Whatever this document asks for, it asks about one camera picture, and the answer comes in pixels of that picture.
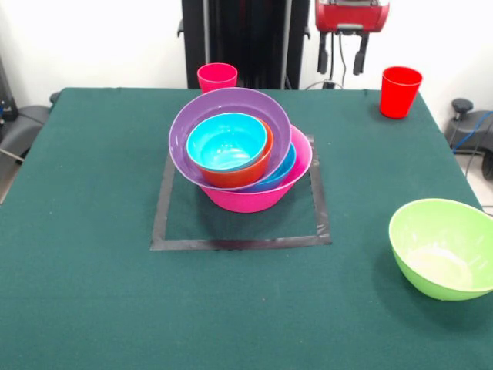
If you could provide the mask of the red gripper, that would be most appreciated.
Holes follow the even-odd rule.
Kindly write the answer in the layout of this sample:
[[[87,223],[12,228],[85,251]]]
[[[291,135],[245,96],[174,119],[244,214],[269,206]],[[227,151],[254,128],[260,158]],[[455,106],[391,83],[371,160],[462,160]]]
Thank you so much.
[[[382,30],[389,11],[389,1],[315,1],[315,23],[320,31],[317,71],[320,74],[327,72],[327,33],[359,32],[361,43],[355,55],[353,74],[362,74],[368,33]]]

